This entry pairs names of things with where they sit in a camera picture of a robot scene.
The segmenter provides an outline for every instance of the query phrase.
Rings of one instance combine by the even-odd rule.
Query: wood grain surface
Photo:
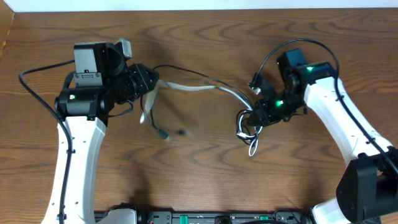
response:
[[[247,94],[247,83],[274,47],[299,37],[319,40],[339,56],[341,79],[357,107],[398,144],[398,9],[19,13],[0,61],[1,223],[42,221],[58,150],[55,120],[17,74],[70,60],[74,43],[120,37],[132,41],[129,63],[183,66]],[[285,49],[294,47],[302,47],[309,62],[331,61],[311,44]],[[264,75],[281,90],[278,55]],[[27,82],[52,105],[72,70],[74,65],[38,72]],[[183,84],[206,81],[169,68],[159,72],[161,79]],[[161,91],[155,120],[172,134],[170,142],[140,125],[137,102],[135,108],[109,121],[98,161],[96,210],[121,202],[183,211],[308,208],[334,197],[345,170],[337,145],[312,111],[265,128],[256,155],[249,157],[235,136],[234,119],[243,105],[227,94]],[[174,134],[178,129],[187,136]],[[398,215],[383,221],[397,223]]]

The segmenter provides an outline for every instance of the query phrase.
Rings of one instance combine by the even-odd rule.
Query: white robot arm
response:
[[[58,159],[49,207],[42,222],[45,224],[96,223],[95,175],[101,143],[111,117],[109,112],[115,103],[129,102],[132,106],[132,101],[153,90],[159,79],[157,72],[141,64],[127,67],[126,60],[131,58],[132,52],[130,43],[123,39],[115,45],[106,42],[76,44],[74,53],[76,72],[67,76],[55,100],[57,116],[72,140],[72,151],[68,150],[67,136],[59,124]],[[72,78],[76,88],[69,88]],[[63,205],[60,198],[65,198]],[[117,209],[110,211],[100,223],[136,223],[136,218],[133,209]]]
[[[379,151],[371,144],[366,144],[367,139],[359,130],[353,120],[348,116],[341,103],[336,100],[334,87],[335,79],[333,77],[317,80],[314,85],[307,85],[305,89],[304,101],[318,117],[322,120],[331,136],[337,143],[343,159],[348,166],[349,162],[357,159],[360,153],[366,153],[368,156],[379,154]],[[349,110],[355,115],[365,130],[375,138],[375,141],[383,148],[392,144],[383,138],[365,119],[361,112],[346,93],[343,83],[338,80],[340,93],[344,96]],[[316,223],[347,224],[351,223],[341,212],[337,199],[333,198],[325,203],[316,205],[312,209],[313,217]]]

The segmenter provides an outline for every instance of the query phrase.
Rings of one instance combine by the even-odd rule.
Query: black cable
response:
[[[127,100],[127,102],[130,104],[130,107],[129,107],[128,109],[126,109],[126,110],[124,110],[122,113],[119,113],[119,114],[116,114],[116,115],[108,115],[108,117],[109,117],[109,118],[114,118],[114,117],[122,116],[122,115],[125,115],[125,114],[127,114],[127,113],[132,112],[132,109],[134,108],[134,107],[133,107],[133,103],[132,103],[130,100]]]
[[[272,50],[267,57],[264,59],[264,61],[262,62],[259,70],[257,71],[257,73],[255,74],[255,76],[252,79],[251,84],[254,84],[254,82],[257,80],[258,76],[261,73],[262,68],[264,67],[264,65],[266,64],[266,62],[269,60],[269,58],[279,49],[281,49],[283,46],[287,45],[287,44],[291,44],[292,42],[298,42],[298,41],[304,41],[304,42],[309,42],[309,43],[313,43],[313,44],[317,44],[321,47],[323,47],[325,50],[327,50],[331,56],[333,57],[333,59],[335,60],[336,63],[336,76],[335,78],[335,91],[336,91],[336,95],[337,95],[337,99],[340,101],[342,107],[345,109],[345,111],[347,112],[348,116],[354,121],[354,123],[357,125],[357,127],[361,130],[361,132],[363,133],[363,135],[368,139],[368,142],[370,144],[372,144],[381,154],[381,156],[386,160],[386,162],[389,164],[389,166],[391,167],[392,171],[395,173],[396,176],[398,176],[398,168],[396,167],[396,165],[393,163],[393,161],[387,156],[387,154],[384,152],[384,150],[375,142],[375,140],[366,132],[366,130],[363,128],[362,124],[359,123],[359,121],[355,118],[355,116],[352,114],[352,112],[349,110],[349,108],[347,107],[346,103],[343,100],[343,96],[340,94],[339,90],[338,90],[338,77],[340,74],[340,64],[338,61],[337,56],[335,55],[335,53],[330,50],[325,44],[318,42],[316,40],[312,40],[312,39],[293,39],[293,40],[288,40],[286,42],[284,42],[283,44],[279,45],[278,47],[276,47],[274,50]]]
[[[305,114],[300,114],[300,113],[294,113],[286,118],[284,118],[284,122],[289,122],[290,119],[292,119],[293,116],[305,116]]]
[[[167,64],[165,64],[165,65],[158,65],[158,66],[154,67],[153,70],[156,70],[156,69],[162,68],[162,67],[170,67],[170,68],[174,68],[174,69],[181,70],[181,71],[185,71],[185,72],[191,72],[191,73],[194,73],[194,74],[203,76],[203,77],[205,77],[205,78],[208,78],[208,79],[210,79],[210,80],[213,80],[213,81],[215,81],[215,82],[221,83],[221,84],[223,84],[223,85],[225,85],[225,86],[227,86],[227,87],[233,89],[233,90],[234,90],[237,94],[239,94],[240,97],[242,97],[251,107],[253,107],[253,105],[252,105],[250,99],[249,99],[243,92],[241,92],[241,91],[240,91],[239,89],[237,89],[236,87],[234,87],[234,86],[232,86],[232,85],[230,85],[230,84],[228,84],[228,83],[226,83],[226,82],[224,82],[224,81],[221,81],[221,80],[219,80],[219,79],[217,79],[217,78],[210,77],[210,76],[205,75],[205,74],[200,73],[200,72],[196,72],[196,71],[189,70],[189,69],[186,69],[186,68],[178,67],[178,66],[175,66],[175,65],[167,65]]]
[[[159,129],[159,127],[155,124],[155,119],[154,119],[154,109],[153,106],[149,111],[149,116],[150,116],[150,122],[152,124],[152,127],[154,127],[155,129]]]
[[[46,69],[50,69],[50,68],[59,67],[59,66],[62,66],[62,65],[67,65],[67,64],[70,64],[70,63],[73,63],[73,62],[75,62],[75,60],[70,60],[70,61],[67,61],[67,62],[62,62],[62,63],[58,63],[58,64],[55,64],[55,65],[50,65],[50,66],[46,66],[46,67],[42,67],[42,68],[35,68],[35,69],[31,69],[31,70],[26,70],[26,71],[23,71],[23,72],[21,72],[19,74],[19,82],[58,121],[58,124],[62,128],[62,131],[65,133],[65,136],[67,138],[67,142],[68,142],[67,163],[65,165],[65,174],[63,175],[61,197],[60,197],[60,210],[59,210],[59,221],[60,221],[60,224],[63,223],[63,219],[64,219],[64,210],[63,209],[64,209],[64,205],[65,205],[65,193],[66,193],[66,190],[67,190],[70,161],[71,161],[71,158],[72,158],[72,139],[71,139],[71,137],[69,135],[69,132],[68,132],[67,128],[63,124],[63,121],[58,117],[57,113],[51,108],[50,105],[48,105],[43,99],[41,99],[41,97],[38,94],[36,94],[31,88],[29,88],[29,86],[25,83],[24,75],[26,75],[28,73],[32,73],[32,72],[38,72],[38,71],[42,71],[42,70],[46,70]]]
[[[62,88],[69,88],[70,83],[73,80],[73,77],[75,76],[76,71],[70,72],[66,77],[65,81],[63,82],[63,87]]]
[[[244,129],[247,131],[247,134],[249,134],[250,136],[252,136],[252,134],[250,133],[250,131],[248,130],[248,128],[247,128],[245,125],[241,125],[241,124],[239,123],[239,118],[240,118],[243,114],[247,114],[247,113],[250,113],[250,112],[251,112],[251,110],[243,109],[243,110],[241,110],[241,111],[239,111],[239,112],[237,113],[237,115],[236,115],[236,133],[237,133],[237,134],[240,132],[239,126],[242,126],[242,128],[244,128]],[[254,141],[254,142],[255,142],[255,141],[258,141],[259,130],[256,129],[256,128],[254,128],[254,136],[251,137],[251,138],[244,138],[244,137],[241,137],[241,136],[239,136],[239,135],[237,135],[237,137],[238,137],[240,140],[242,140],[243,143],[245,143],[245,144],[247,144],[248,146],[250,146],[251,143],[252,143],[253,141]]]

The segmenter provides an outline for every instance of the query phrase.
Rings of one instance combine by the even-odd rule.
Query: white wall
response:
[[[5,0],[14,12],[398,7],[398,0]]]

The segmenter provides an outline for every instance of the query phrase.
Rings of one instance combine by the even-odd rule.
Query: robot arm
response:
[[[73,155],[69,169],[69,179],[65,197],[65,223],[95,223],[94,186],[98,154],[106,126],[98,118],[88,121],[86,116],[67,117],[65,126],[73,141]],[[59,223],[60,196],[67,161],[67,140],[59,128],[59,150],[57,167],[49,207],[44,223]]]
[[[280,120],[289,121],[299,107],[307,106],[322,120],[347,165],[336,198],[313,208],[315,222],[357,223],[398,211],[397,174],[382,157],[388,157],[396,166],[397,150],[368,123],[338,79],[338,89],[349,111],[385,155],[370,144],[336,96],[336,70],[328,62],[308,64],[300,49],[285,52],[277,63],[285,90],[277,94],[262,77],[254,78],[252,88],[260,89],[263,99],[256,102],[248,125],[269,126]]]
[[[127,67],[132,56],[131,45],[120,40],[116,45],[106,42],[75,45],[76,72],[71,73],[76,88],[69,88],[67,78],[63,90],[55,100],[55,107],[72,139],[72,156],[67,162],[67,137],[60,125],[59,150],[53,190],[43,224],[94,224],[94,186],[98,154],[105,136],[109,112],[114,104],[138,99],[154,89],[159,74],[141,64]],[[69,171],[67,185],[65,169]],[[60,198],[66,195],[63,217],[60,217]],[[100,223],[135,223],[136,211],[118,209]]]
[[[371,144],[366,144],[368,140],[348,116],[345,109],[341,106],[341,103],[336,100],[334,81],[335,79],[333,77],[327,77],[317,80],[316,84],[308,84],[305,89],[304,102],[322,120],[337,143],[346,166],[348,166],[349,162],[353,159],[357,159],[360,153],[373,156],[379,154],[379,151]],[[349,98],[340,79],[338,80],[338,85],[350,111],[357,117],[365,130],[375,138],[375,141],[387,152],[387,147],[392,144],[387,139],[380,136],[368,123]]]

